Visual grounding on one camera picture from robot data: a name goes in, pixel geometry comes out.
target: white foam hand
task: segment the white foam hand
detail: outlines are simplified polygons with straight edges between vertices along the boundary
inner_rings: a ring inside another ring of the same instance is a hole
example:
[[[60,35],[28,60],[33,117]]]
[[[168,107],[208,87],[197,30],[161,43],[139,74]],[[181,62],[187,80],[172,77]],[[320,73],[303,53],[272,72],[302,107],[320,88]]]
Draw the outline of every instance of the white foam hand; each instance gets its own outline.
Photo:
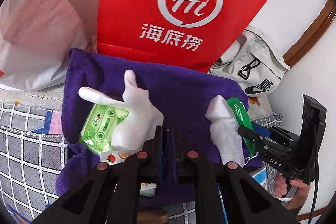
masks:
[[[156,126],[162,125],[163,114],[152,105],[149,92],[138,88],[132,70],[125,71],[124,81],[124,102],[86,86],[80,88],[78,94],[89,102],[128,110],[128,117],[113,131],[111,145],[120,151],[142,149],[145,141],[154,138]]]

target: green package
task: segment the green package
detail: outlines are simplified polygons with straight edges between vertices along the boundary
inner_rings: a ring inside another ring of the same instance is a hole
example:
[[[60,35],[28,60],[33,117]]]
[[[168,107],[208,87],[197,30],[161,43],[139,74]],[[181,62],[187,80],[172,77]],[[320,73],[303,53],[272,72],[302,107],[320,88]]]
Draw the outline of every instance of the green package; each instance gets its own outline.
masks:
[[[236,116],[236,120],[240,126],[246,126],[249,129],[252,129],[252,124],[249,115],[244,107],[244,104],[237,97],[227,99],[227,104],[233,110],[233,113]],[[247,149],[249,150],[250,159],[254,158],[257,155],[257,150],[255,144],[250,140],[243,138],[246,144]]]
[[[113,131],[127,116],[128,111],[125,109],[94,104],[78,141],[95,154],[111,151]]]

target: nike swoosh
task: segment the nike swoosh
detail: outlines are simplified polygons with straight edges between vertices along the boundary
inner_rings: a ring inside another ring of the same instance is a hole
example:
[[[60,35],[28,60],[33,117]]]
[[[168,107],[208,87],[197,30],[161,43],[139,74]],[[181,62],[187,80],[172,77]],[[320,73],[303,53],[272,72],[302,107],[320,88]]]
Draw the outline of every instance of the nike swoosh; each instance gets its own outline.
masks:
[[[253,90],[256,86],[258,86],[258,85],[248,86],[245,89],[245,93],[246,94],[257,94],[257,93],[260,93],[260,92],[266,92],[266,91],[268,91],[268,90],[265,90],[265,91],[263,91],[263,90],[260,90],[260,91]]]

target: purple towel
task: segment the purple towel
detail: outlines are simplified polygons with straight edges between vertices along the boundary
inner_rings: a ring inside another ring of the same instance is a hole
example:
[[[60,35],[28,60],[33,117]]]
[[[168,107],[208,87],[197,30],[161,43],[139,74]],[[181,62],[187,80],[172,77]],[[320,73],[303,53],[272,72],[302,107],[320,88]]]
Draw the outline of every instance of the purple towel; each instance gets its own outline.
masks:
[[[82,86],[122,98],[125,89],[124,72],[127,69],[133,70],[138,86],[149,90],[150,100],[164,114],[167,126],[178,124],[181,136],[213,162],[220,162],[221,158],[210,140],[210,121],[205,118],[210,100],[218,94],[226,99],[238,97],[246,109],[248,108],[248,98],[239,85],[226,78],[176,66],[90,54],[79,49],[72,49],[70,56],[64,89],[62,129],[69,148],[75,155],[69,159],[57,179],[58,195],[82,182],[99,162],[98,156],[77,143],[81,128],[93,105],[78,96],[78,90]],[[175,184],[170,169],[168,180],[157,186],[155,197],[141,197],[140,206],[162,207],[192,200],[193,185]]]

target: red paper bag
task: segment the red paper bag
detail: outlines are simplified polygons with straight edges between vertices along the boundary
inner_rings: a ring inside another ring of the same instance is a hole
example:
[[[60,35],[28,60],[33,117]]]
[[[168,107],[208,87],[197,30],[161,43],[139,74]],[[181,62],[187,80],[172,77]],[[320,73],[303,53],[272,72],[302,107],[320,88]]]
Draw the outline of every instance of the red paper bag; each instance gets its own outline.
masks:
[[[100,0],[98,52],[206,72],[267,0]]]

